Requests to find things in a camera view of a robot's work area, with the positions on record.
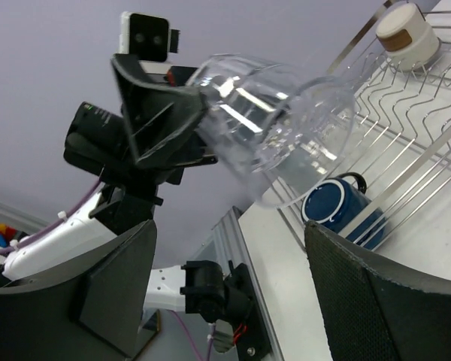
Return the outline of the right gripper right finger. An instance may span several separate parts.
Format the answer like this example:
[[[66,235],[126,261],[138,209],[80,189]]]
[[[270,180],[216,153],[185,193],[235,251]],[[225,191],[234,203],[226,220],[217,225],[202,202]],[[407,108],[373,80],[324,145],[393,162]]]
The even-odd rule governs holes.
[[[451,280],[309,221],[304,243],[334,360],[451,360]]]

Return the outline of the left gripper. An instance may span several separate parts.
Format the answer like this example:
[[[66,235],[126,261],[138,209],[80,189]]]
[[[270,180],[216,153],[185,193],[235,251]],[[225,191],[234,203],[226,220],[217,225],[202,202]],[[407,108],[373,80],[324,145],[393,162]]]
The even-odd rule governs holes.
[[[122,113],[105,117],[98,126],[104,182],[142,188],[202,163],[196,129],[207,105],[200,91],[153,80],[134,55],[115,54],[111,65]]]

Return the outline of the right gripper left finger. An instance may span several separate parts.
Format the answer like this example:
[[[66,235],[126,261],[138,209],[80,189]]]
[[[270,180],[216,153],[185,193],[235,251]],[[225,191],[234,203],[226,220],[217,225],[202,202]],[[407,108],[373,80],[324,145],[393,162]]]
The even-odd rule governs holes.
[[[143,309],[152,220],[67,262],[0,284],[0,360],[130,360],[155,336]]]

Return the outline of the clear plastic cup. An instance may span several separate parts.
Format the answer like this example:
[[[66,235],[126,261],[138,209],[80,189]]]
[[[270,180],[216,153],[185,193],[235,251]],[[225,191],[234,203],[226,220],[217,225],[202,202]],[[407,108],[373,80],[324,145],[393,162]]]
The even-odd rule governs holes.
[[[220,54],[187,85],[207,105],[199,135],[263,207],[304,198],[350,150],[354,93],[339,77],[308,77],[291,65]]]

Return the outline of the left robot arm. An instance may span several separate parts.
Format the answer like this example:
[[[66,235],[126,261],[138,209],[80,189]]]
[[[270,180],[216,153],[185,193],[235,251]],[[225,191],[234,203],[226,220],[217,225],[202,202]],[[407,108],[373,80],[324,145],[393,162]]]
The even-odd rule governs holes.
[[[65,140],[65,160],[98,182],[54,224],[0,248],[0,325],[138,320],[156,245],[158,187],[216,160],[197,128],[221,97],[222,75],[211,85],[179,85],[152,79],[132,55],[115,55],[112,66],[121,115],[82,104]]]

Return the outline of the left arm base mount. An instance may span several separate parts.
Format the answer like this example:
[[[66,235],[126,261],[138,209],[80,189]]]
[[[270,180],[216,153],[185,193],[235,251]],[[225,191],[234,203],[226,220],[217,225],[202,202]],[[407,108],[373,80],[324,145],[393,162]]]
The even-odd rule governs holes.
[[[232,268],[222,281],[218,305],[214,318],[231,326],[232,344],[239,360],[261,360],[272,351],[259,297],[246,264]]]

